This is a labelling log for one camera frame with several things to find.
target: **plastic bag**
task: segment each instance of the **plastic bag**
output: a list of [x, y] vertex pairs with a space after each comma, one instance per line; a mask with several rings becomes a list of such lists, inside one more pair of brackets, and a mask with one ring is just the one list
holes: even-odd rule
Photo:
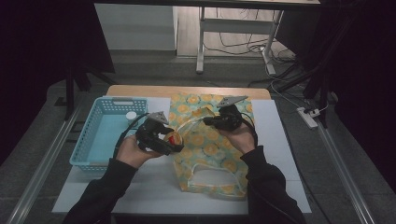
[[[203, 122], [204, 117], [218, 113], [216, 105], [222, 98], [193, 94], [172, 97], [170, 126], [182, 136], [184, 144], [183, 150], [174, 155], [174, 166], [183, 191], [243, 198], [248, 167], [240, 160], [242, 153]], [[240, 112], [253, 118], [249, 99], [236, 105]]]

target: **white wall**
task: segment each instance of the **white wall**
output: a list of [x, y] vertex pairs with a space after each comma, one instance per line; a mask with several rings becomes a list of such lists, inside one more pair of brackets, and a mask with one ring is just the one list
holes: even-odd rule
[[177, 8], [95, 4], [109, 49], [177, 48]]

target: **metal frame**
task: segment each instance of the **metal frame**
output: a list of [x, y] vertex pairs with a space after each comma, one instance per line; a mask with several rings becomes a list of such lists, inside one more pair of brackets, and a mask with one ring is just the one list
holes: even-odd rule
[[356, 214], [361, 219], [361, 223], [364, 224], [375, 224], [373, 215], [367, 206], [366, 201], [364, 201], [363, 196], [361, 195], [361, 191], [356, 185], [355, 181], [352, 178], [352, 174], [347, 169], [347, 166], [341, 156], [337, 145], [332, 140], [332, 136], [329, 131], [324, 128], [324, 126], [320, 123], [318, 126], [320, 137], [322, 138], [327, 151], [329, 152], [329, 156], [332, 159], [332, 163], [334, 164], [335, 170], [342, 183], [344, 184], [344, 188], [346, 192], [349, 194], [350, 199], [352, 201], [353, 206], [355, 207]]
[[84, 92], [77, 98], [78, 106], [76, 110], [71, 114], [70, 119], [64, 122], [61, 129], [56, 134], [54, 140], [49, 146], [49, 149], [47, 150], [41, 162], [38, 164], [38, 167], [30, 179], [29, 184], [25, 188], [22, 196], [20, 197], [20, 200], [14, 207], [7, 224], [23, 223], [27, 218], [39, 191], [43, 187], [44, 182], [50, 173], [53, 163], [55, 163], [55, 160], [58, 157], [62, 146], [64, 145], [67, 135], [73, 127], [74, 121], [79, 114], [81, 106], [84, 105], [86, 101], [87, 95], [88, 93]]
[[261, 48], [261, 51], [269, 75], [275, 75], [276, 71], [271, 63], [269, 52], [274, 41], [277, 27], [279, 25], [282, 14], [283, 11], [278, 11], [273, 21], [205, 19], [205, 8], [202, 7], [200, 17], [196, 73], [201, 75], [204, 72], [204, 33], [219, 32], [231, 34], [269, 35], [268, 42], [265, 48]]

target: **black cable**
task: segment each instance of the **black cable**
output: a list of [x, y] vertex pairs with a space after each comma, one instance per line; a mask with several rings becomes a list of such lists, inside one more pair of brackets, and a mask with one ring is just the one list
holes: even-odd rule
[[325, 217], [326, 221], [327, 221], [329, 224], [332, 224], [332, 222], [330, 221], [329, 217], [326, 215], [326, 213], [324, 212], [323, 208], [320, 206], [320, 203], [318, 202], [318, 199], [315, 197], [315, 195], [314, 195], [312, 189], [309, 188], [309, 186], [308, 186], [308, 184], [307, 184], [307, 182], [306, 182], [306, 180], [305, 180], [305, 177], [303, 176], [303, 173], [301, 172], [300, 166], [298, 165], [298, 162], [297, 162], [297, 160], [296, 160], [296, 156], [295, 156], [295, 153], [294, 153], [294, 149], [293, 149], [293, 146], [292, 146], [292, 144], [291, 144], [290, 137], [289, 137], [289, 132], [288, 132], [288, 130], [287, 130], [287, 128], [286, 128], [285, 122], [283, 121], [283, 119], [280, 119], [280, 121], [281, 121], [281, 123], [282, 123], [283, 129], [285, 130], [286, 139], [288, 140], [288, 143], [289, 143], [289, 146], [290, 146], [291, 156], [292, 156], [293, 159], [294, 159], [294, 162], [295, 162], [296, 168], [297, 168], [297, 172], [300, 174], [300, 178], [301, 178], [301, 179], [303, 180], [303, 182], [305, 183], [306, 189], [307, 189], [307, 190], [309, 191], [309, 193], [311, 194], [312, 199], [313, 199], [313, 200], [315, 201], [315, 203], [317, 204], [317, 206], [318, 206], [320, 212], [323, 214], [323, 216]]
[[[222, 38], [221, 38], [221, 33], [219, 33], [219, 36], [220, 36], [220, 41], [221, 41], [221, 44], [222, 44], [222, 46], [224, 46], [224, 47], [237, 47], [237, 46], [242, 46], [242, 45], [249, 44], [249, 43], [247, 42], [247, 43], [242, 43], [242, 44], [226, 45], [226, 44], [224, 44], [224, 43], [223, 43], [223, 41], [222, 41]], [[255, 41], [252, 41], [252, 42], [250, 42], [250, 44], [259, 43], [259, 42], [263, 42], [263, 41], [266, 41], [266, 40], [268, 40], [268, 39], [263, 39], [263, 40], [255, 40]]]
[[295, 62], [296, 62], [295, 59], [288, 59], [288, 60], [286, 60], [286, 59], [282, 59], [282, 58], [276, 57], [275, 54], [274, 54], [274, 52], [273, 52], [271, 49], [270, 49], [270, 53], [271, 53], [271, 55], [272, 55], [272, 56], [270, 55], [270, 58], [271, 58], [272, 60], [274, 60], [275, 63], [284, 64], [284, 63], [295, 63]]
[[262, 51], [263, 51], [264, 49], [260, 49], [261, 47], [263, 47], [263, 45], [252, 45], [252, 46], [249, 46], [248, 49], [249, 49], [251, 52], [253, 52], [253, 53], [262, 53]]
[[216, 84], [216, 83], [214, 83], [214, 82], [212, 82], [212, 81], [209, 81], [209, 80], [206, 80], [206, 79], [204, 79], [204, 82], [207, 83], [207, 84], [210, 84], [210, 85], [212, 85], [212, 86], [215, 86], [215, 87], [222, 87], [222, 86], [220, 86], [219, 84]]
[[[286, 69], [283, 73], [281, 73], [276, 78], [284, 78], [287, 74], [289, 74], [292, 70], [294, 70], [297, 65], [298, 65], [297, 63], [292, 64], [290, 67], [288, 67], [288, 69]], [[264, 79], [260, 79], [260, 80], [253, 80], [253, 81], [251, 81], [251, 82], [249, 82], [247, 84], [247, 87], [250, 88], [250, 86], [252, 84], [262, 83], [262, 82], [272, 81], [272, 80], [273, 80], [272, 78], [264, 78]]]
[[251, 135], [253, 135], [253, 140], [254, 140], [254, 147], [257, 147], [259, 145], [259, 136], [256, 133], [256, 129], [254, 128], [254, 124], [249, 123], [247, 120], [242, 119], [242, 123], [246, 124], [247, 127], [251, 130]]
[[248, 15], [250, 15], [250, 9], [247, 10], [247, 15], [246, 15], [244, 18], [242, 18], [242, 19], [248, 18]]
[[281, 52], [284, 52], [286, 50], [289, 50], [289, 49], [282, 49], [280, 52], [277, 53], [276, 57], [275, 57], [274, 53], [272, 52], [274, 58], [276, 60], [281, 61], [281, 62], [295, 62], [296, 61], [295, 58], [289, 58], [289, 57], [288, 58], [282, 58], [282, 57], [279, 56]]
[[[256, 21], [258, 17], [259, 17], [259, 10], [257, 9], [256, 17], [254, 18], [254, 20]], [[250, 44], [251, 37], [253, 37], [253, 34], [250, 34], [250, 38], [248, 39], [248, 42], [247, 42], [247, 49], [250, 49], [248, 45]]]
[[115, 146], [115, 148], [114, 148], [113, 159], [115, 159], [115, 158], [117, 157], [117, 154], [119, 154], [120, 146], [121, 146], [122, 141], [124, 140], [126, 134], [134, 127], [134, 125], [135, 125], [140, 119], [142, 119], [143, 117], [145, 117], [147, 114], [148, 114], [148, 113], [139, 115], [139, 117], [137, 117], [136, 119], [134, 119], [134, 121], [132, 121], [132, 123], [128, 126], [128, 128], [127, 128], [123, 133], [121, 133], [120, 138], [119, 138], [119, 140], [117, 141], [117, 144], [116, 144], [116, 146]]
[[247, 53], [251, 53], [251, 52], [252, 52], [252, 51], [245, 51], [245, 52], [239, 52], [239, 53], [232, 53], [232, 52], [229, 52], [229, 51], [226, 51], [226, 50], [222, 50], [222, 49], [210, 49], [210, 48], [208, 48], [208, 47], [205, 45], [205, 43], [204, 43], [204, 47], [205, 47], [207, 50], [214, 50], [214, 51], [219, 51], [219, 52], [228, 53], [228, 54], [232, 54], [232, 55], [242, 55], [242, 54], [247, 54]]
[[250, 119], [251, 126], [253, 126], [253, 128], [255, 128], [253, 119], [252, 119], [248, 114], [246, 114], [246, 113], [241, 113], [241, 114], [243, 114], [243, 115], [245, 115], [246, 117], [248, 117], [248, 118]]
[[290, 95], [290, 96], [296, 98], [297, 100], [303, 102], [305, 105], [307, 105], [307, 107], [308, 107], [307, 109], [309, 109], [309, 110], [313, 110], [313, 109], [314, 109], [314, 107], [312, 107], [312, 105], [310, 105], [310, 104], [307, 103], [306, 101], [300, 99], [300, 97], [298, 97], [298, 96], [296, 96], [296, 95], [293, 95], [293, 94], [291, 94], [291, 93], [289, 93], [289, 92], [287, 92], [287, 91], [284, 91], [284, 92], [285, 92], [287, 95]]
[[300, 75], [304, 74], [304, 70], [300, 71], [298, 74], [291, 76], [291, 77], [284, 77], [283, 80], [290, 80], [290, 79], [294, 79], [296, 77], [299, 77]]

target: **blue plastic basket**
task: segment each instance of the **blue plastic basket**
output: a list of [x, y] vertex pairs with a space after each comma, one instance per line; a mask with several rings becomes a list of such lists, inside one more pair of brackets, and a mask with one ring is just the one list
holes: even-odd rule
[[[100, 97], [95, 100], [70, 158], [70, 164], [83, 171], [105, 171], [120, 134], [128, 128], [126, 114], [148, 112], [147, 99]], [[139, 120], [135, 128], [146, 118]], [[133, 128], [129, 134], [136, 132]]]

